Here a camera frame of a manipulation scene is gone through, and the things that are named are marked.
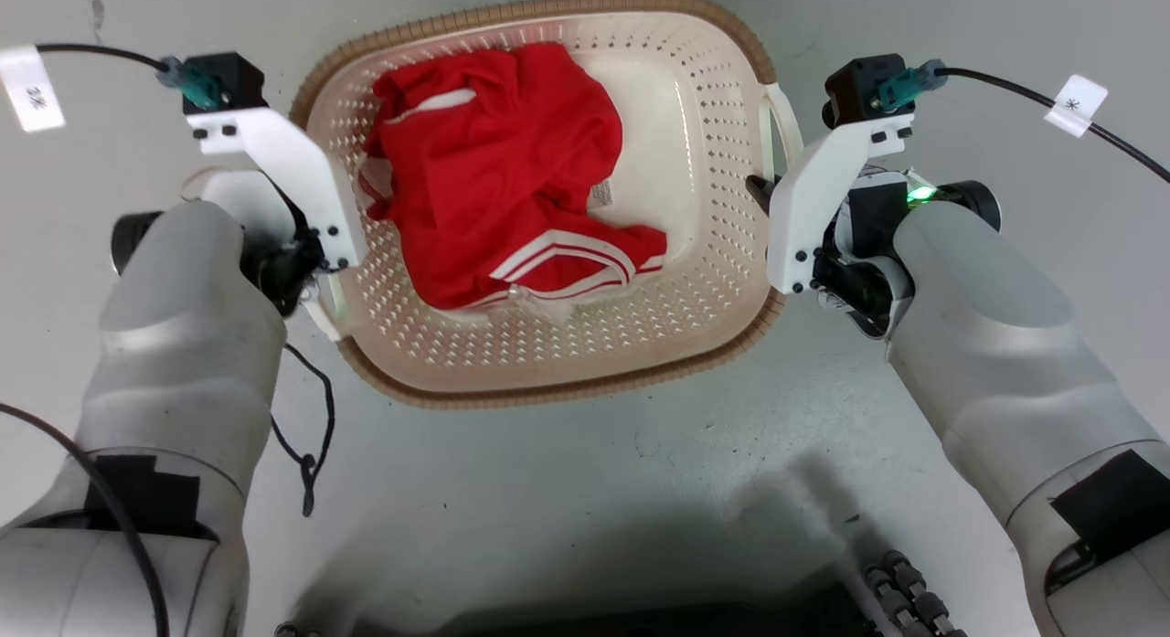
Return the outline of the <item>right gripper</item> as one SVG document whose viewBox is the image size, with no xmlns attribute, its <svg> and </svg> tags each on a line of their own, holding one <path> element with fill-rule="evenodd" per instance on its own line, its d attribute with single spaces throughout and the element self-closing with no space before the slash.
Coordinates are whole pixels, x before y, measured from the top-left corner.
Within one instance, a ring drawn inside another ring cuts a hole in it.
<svg viewBox="0 0 1170 637">
<path fill-rule="evenodd" d="M 776 174 L 749 174 L 749 196 L 771 213 Z M 812 288 L 828 311 L 844 311 L 870 340 L 890 340 L 911 303 L 915 285 L 894 249 L 896 230 L 937 196 L 937 187 L 911 170 L 860 174 L 837 208 L 823 247 L 815 251 Z"/>
</svg>

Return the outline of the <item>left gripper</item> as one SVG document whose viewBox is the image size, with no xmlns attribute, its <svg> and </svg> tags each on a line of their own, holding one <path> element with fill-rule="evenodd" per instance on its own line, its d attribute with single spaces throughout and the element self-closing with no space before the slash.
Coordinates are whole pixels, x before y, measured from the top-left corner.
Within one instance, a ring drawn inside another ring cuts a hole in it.
<svg viewBox="0 0 1170 637">
<path fill-rule="evenodd" d="M 318 230 L 262 171 L 202 169 L 183 183 L 181 199 L 216 204 L 238 220 L 239 269 L 280 316 L 296 311 L 314 275 L 326 268 Z"/>
</svg>

